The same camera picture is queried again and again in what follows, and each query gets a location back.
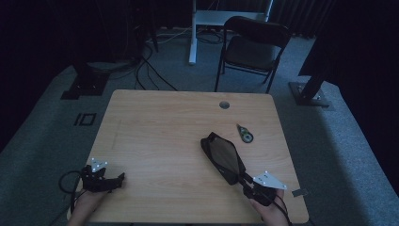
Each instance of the metal bracket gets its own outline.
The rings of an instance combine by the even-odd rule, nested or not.
[[[107,165],[108,165],[107,162],[102,162],[102,161],[96,160],[95,158],[91,158],[91,170],[93,172],[101,170],[102,168],[106,167]]]
[[[261,175],[253,177],[253,182],[261,186],[273,187],[283,190],[287,189],[286,184],[282,183],[279,179],[270,174],[268,171],[265,171]]]

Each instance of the white table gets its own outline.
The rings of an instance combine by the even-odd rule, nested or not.
[[[273,0],[269,0],[265,12],[197,10],[197,0],[193,0],[192,36],[188,63],[197,61],[197,24],[223,25],[232,16],[244,16],[255,20],[268,21]]]

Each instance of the table leg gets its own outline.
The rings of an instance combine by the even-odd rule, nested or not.
[[[197,58],[197,21],[196,21],[196,13],[197,13],[197,1],[193,0],[193,13],[192,13],[192,29],[191,29],[191,45],[190,45],[190,58],[188,59],[188,64],[194,65],[196,64]]]

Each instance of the chair leg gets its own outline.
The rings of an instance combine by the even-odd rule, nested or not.
[[[269,78],[271,72],[273,72],[273,71],[270,71],[270,72],[267,74],[267,76],[266,76],[266,78],[264,79],[264,81],[262,82],[262,84],[265,84],[265,83],[267,82],[267,79]]]
[[[273,72],[272,72],[272,76],[270,77],[269,85],[267,85],[266,93],[269,93],[270,88],[272,87],[272,83],[273,83],[273,79],[274,79],[275,74],[276,74],[276,69],[273,70]]]
[[[217,92],[217,87],[219,86],[220,70],[221,70],[221,68],[222,68],[222,63],[224,63],[224,62],[222,62],[222,61],[224,61],[224,60],[222,60],[222,56],[221,56],[221,57],[220,57],[220,60],[219,60],[219,65],[218,65],[218,68],[217,68],[217,77],[216,77],[216,83],[215,83],[215,90],[214,90],[214,92]]]

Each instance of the wooden table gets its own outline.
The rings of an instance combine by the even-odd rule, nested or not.
[[[126,178],[90,221],[260,223],[242,187],[229,186],[200,147],[211,132],[234,143],[249,175],[268,170],[286,184],[291,221],[308,221],[303,197],[291,193],[299,184],[270,95],[145,90],[116,90],[106,109],[88,164],[106,160],[106,178]]]

